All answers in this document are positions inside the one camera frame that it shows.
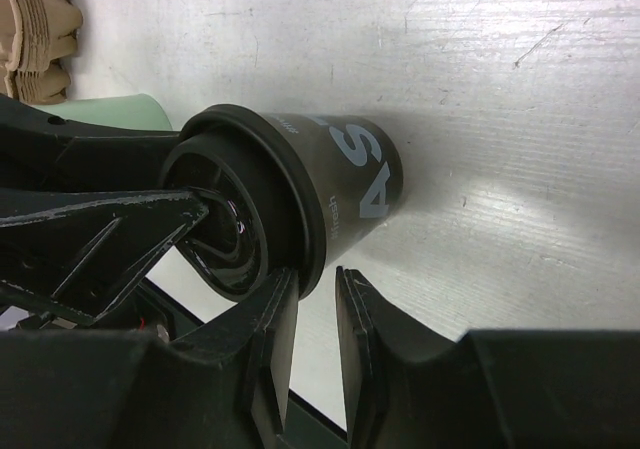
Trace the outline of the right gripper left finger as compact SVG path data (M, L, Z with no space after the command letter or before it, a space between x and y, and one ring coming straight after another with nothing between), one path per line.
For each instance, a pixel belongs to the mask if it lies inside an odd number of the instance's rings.
M281 268L246 299L172 342L179 395L192 427L182 442L274 448L286 425L299 302L295 270Z

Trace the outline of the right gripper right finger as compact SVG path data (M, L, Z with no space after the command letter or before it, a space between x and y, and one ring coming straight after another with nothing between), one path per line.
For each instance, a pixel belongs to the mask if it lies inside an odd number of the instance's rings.
M451 341L336 272L353 448L635 448L639 335L472 330Z

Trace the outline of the black cup lid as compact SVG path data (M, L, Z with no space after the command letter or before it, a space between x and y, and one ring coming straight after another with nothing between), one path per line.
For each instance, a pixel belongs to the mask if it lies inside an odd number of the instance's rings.
M224 298L239 302L275 270L293 269L299 296L317 286L327 260L324 220L311 177L266 117L218 104L178 135L159 176L188 189L208 214L177 250Z

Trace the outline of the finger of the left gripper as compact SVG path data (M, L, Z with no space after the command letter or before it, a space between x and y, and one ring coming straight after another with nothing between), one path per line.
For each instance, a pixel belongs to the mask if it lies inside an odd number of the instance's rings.
M1 192L1 302L82 326L106 317L208 208L188 190Z
M1 97L1 172L38 189L154 189L175 131L63 119Z

